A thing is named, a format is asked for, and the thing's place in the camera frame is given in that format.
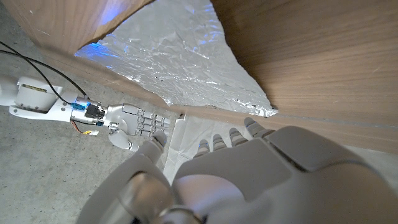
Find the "aluminum foil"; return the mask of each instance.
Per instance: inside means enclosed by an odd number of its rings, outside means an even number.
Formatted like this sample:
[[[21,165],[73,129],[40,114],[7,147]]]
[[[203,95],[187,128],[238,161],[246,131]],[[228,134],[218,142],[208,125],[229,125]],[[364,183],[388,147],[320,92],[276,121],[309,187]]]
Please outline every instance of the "aluminum foil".
[[[277,113],[236,61],[209,0],[156,0],[75,56],[137,82],[169,106],[211,105],[267,117]]]

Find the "robotic arm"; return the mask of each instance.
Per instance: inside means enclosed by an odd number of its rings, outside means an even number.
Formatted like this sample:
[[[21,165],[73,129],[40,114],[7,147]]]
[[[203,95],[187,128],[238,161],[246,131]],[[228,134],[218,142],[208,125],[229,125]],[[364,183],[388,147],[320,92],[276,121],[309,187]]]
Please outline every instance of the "robotic arm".
[[[9,106],[10,114],[27,119],[78,121],[104,126],[110,130],[109,140],[117,147],[135,151],[129,135],[151,136],[156,131],[169,135],[170,120],[144,111],[134,105],[103,106],[98,101],[79,97],[77,93],[55,91],[69,103],[56,96],[48,83],[32,77],[20,79],[0,76],[0,105]]]

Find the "concrete floor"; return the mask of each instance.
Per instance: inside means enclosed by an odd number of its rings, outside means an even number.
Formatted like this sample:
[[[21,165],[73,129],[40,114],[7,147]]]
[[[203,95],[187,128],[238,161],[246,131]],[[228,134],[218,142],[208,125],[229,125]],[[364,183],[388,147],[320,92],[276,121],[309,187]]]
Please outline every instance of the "concrete floor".
[[[43,61],[40,52],[1,3],[0,40],[25,56]],[[53,84],[78,92],[56,73],[39,68]],[[3,54],[0,54],[0,73],[40,77],[23,59]],[[65,74],[93,100],[103,105],[134,104],[170,118],[173,129],[179,114],[74,74]],[[0,223],[74,223],[97,186],[132,156],[132,152],[109,142],[106,128],[95,127],[99,135],[86,136],[75,131],[70,123],[18,118],[10,115],[6,106],[0,106],[0,119]],[[93,126],[78,125],[81,130],[93,129]],[[130,140],[141,145],[144,137],[131,137]],[[160,169],[164,167],[168,146],[157,165]]]

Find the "black cable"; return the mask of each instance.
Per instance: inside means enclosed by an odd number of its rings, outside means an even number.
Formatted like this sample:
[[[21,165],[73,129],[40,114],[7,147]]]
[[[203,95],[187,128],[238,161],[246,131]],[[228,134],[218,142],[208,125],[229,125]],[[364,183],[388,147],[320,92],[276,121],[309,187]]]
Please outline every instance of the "black cable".
[[[95,124],[84,123],[84,122],[81,122],[81,121],[75,121],[75,120],[73,120],[73,121],[74,121],[74,122],[77,122],[77,123],[81,123],[81,124],[95,125]]]
[[[50,81],[47,79],[47,77],[42,73],[42,71],[40,71],[40,69],[38,69],[32,62],[30,62],[30,60],[28,60],[25,56],[21,55],[18,51],[14,50],[12,47],[8,46],[7,44],[3,43],[0,41],[0,44],[7,47],[8,49],[12,50],[15,54],[18,54],[18,56],[20,56],[21,58],[23,58],[27,63],[29,63],[29,65],[33,66],[37,72],[39,72],[41,74],[41,76],[44,78],[44,80],[49,84],[50,88],[52,89],[52,91],[64,102],[66,102],[67,104],[70,105],[69,102],[67,102],[66,100],[64,100],[58,93],[57,91],[55,91],[54,87],[51,85]]]
[[[12,55],[12,56],[15,56],[15,57],[23,58],[23,57],[19,56],[18,54],[15,54],[15,53],[12,53],[12,52],[8,52],[8,51],[6,51],[6,50],[0,50],[0,53]],[[80,86],[78,86],[73,80],[71,80],[69,77],[67,77],[65,74],[63,74],[61,71],[59,71],[59,70],[57,70],[57,69],[51,67],[50,65],[47,65],[47,64],[45,64],[45,63],[43,63],[43,62],[40,62],[40,61],[38,61],[38,60],[32,59],[32,58],[30,58],[30,57],[26,57],[26,56],[24,56],[24,57],[25,57],[27,60],[30,60],[31,62],[37,63],[37,64],[39,64],[39,65],[42,65],[42,66],[44,66],[44,67],[46,67],[46,68],[48,68],[48,69],[51,69],[51,70],[53,70],[54,72],[58,73],[58,74],[59,74],[60,76],[62,76],[64,79],[68,80],[73,86],[75,86],[75,87],[80,91],[80,93],[83,94],[83,96],[87,96],[87,94],[80,88]]]

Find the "wood grain surface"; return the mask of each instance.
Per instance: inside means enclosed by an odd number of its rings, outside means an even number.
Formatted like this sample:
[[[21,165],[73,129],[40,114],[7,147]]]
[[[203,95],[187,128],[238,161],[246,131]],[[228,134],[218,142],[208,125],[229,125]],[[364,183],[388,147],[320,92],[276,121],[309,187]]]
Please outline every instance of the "wood grain surface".
[[[398,126],[398,1],[213,0],[281,114]]]
[[[168,108],[138,84],[74,57],[149,0],[1,1],[48,63]],[[256,120],[398,154],[398,1],[212,2],[238,62],[280,111]],[[168,109],[237,124],[246,116],[210,106]]]

